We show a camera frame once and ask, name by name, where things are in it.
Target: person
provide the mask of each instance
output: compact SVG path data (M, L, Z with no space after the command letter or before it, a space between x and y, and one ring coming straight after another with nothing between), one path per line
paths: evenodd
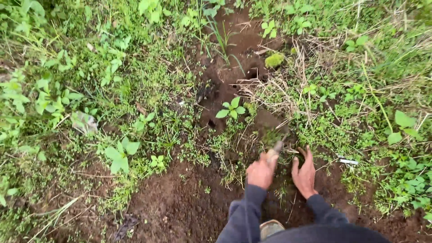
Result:
M261 204L273 181L278 158L274 155L267 162L267 155L262 153L259 161L246 170L246 198L231 203L228 223L216 243L389 243L376 231L350 224L344 214L325 202L314 188L315 168L309 146L306 152L298 150L305 163L299 169L299 159L294 158L292 180L313 211L314 224L281 230L260 241Z

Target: hand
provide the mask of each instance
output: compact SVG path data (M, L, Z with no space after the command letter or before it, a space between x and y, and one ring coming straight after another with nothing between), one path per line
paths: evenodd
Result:
M255 161L246 170L248 184L257 185L267 190L273 182L273 173L276 169L278 157L277 155L273 155L270 163L267 163L267 154L261 153L259 161Z
M292 180L294 185L299 189L300 193L307 200L312 195L318 194L314 189L315 183L315 168L309 145L306 146L307 153L300 147L297 148L305 157L305 163L299 170L299 159L294 157L292 162Z

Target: moss clump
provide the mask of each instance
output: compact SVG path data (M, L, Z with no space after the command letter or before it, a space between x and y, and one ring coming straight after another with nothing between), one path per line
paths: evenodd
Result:
M283 62L283 55L280 53L275 53L275 54L267 57L265 60L266 68L269 68L269 67L276 68L277 66L282 64L282 62Z

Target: dark blue sleeve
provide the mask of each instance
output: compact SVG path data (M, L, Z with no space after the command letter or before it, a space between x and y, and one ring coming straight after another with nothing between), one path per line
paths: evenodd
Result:
M337 209L332 208L319 194L309 197L306 204L314 212L315 223L317 224L348 223L348 219L345 215Z
M267 191L256 185L246 185L247 200L233 201L229 206L228 223L216 243L251 243L260 241L261 204Z

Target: soil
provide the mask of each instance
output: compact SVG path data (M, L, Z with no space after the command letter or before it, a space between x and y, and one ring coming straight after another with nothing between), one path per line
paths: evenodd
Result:
M234 58L230 58L231 66L228 67L219 55L207 58L200 55L199 51L190 55L206 66L201 76L203 87L206 88L197 92L197 101L200 106L204 107L199 121L200 125L214 128L220 133L226 128L225 120L216 119L215 115L222 109L222 103L240 95L241 84L251 82L245 80L266 81L268 70L264 67L264 58L255 54L254 51L262 50L261 46L279 49L285 41L277 38L266 43L259 35L261 31L259 21L250 21L248 9L225 16L219 13L216 21L221 33L223 33L222 22L225 23L227 32L237 33L229 40L229 43L235 45L228 47L228 54L235 55L246 72L245 76ZM255 125L245 131L246 137L253 131L259 131L259 136L263 137L265 131L274 129L281 122L281 119L273 116L264 108L259 109L256 117ZM291 133L288 143L291 149L295 148L297 140L293 134ZM258 158L258 149L252 144L239 146L238 151L231 151L232 154L238 152L249 154L251 160L243 161L246 164L251 163L253 158ZM327 173L326 167L322 168L326 162L317 159L315 163L316 168L320 168L316 172L316 190L328 203L345 213L351 223L376 230L392 242L432 241L424 233L418 233L425 231L427 222L422 218L424 212L417 211L410 218L404 218L400 211L394 212L391 216L382 217L377 211L367 206L357 208L350 205L348 202L352 200L353 195L347 193L345 186L340 182L345 165L333 163L327 167L329 172ZM305 199L292 183L283 184L289 181L290 171L289 161L279 165L268 197L263 203L262 221L276 219L285 228L313 223L313 214L306 207ZM244 192L241 185L221 185L221 178L217 166L202 168L190 162L173 161L166 174L146 179L139 187L139 191L132 194L131 202L125 213L128 217L133 217L134 224L137 220L137 224L132 226L132 237L124 237L121 241L136 243L214 242L227 223L229 204L233 200L240 199ZM205 192L207 187L210 188L209 193ZM281 187L286 191L282 200L275 193L275 190ZM375 188L370 185L365 185L365 188L367 193L363 196L362 201L370 204ZM93 239L98 242L100 238L94 236L94 232L100 231L95 228L103 224L93 223L92 225L94 227L83 229L84 234L93 235ZM117 228L118 225L108 224L106 237L109 238L109 241L113 240Z

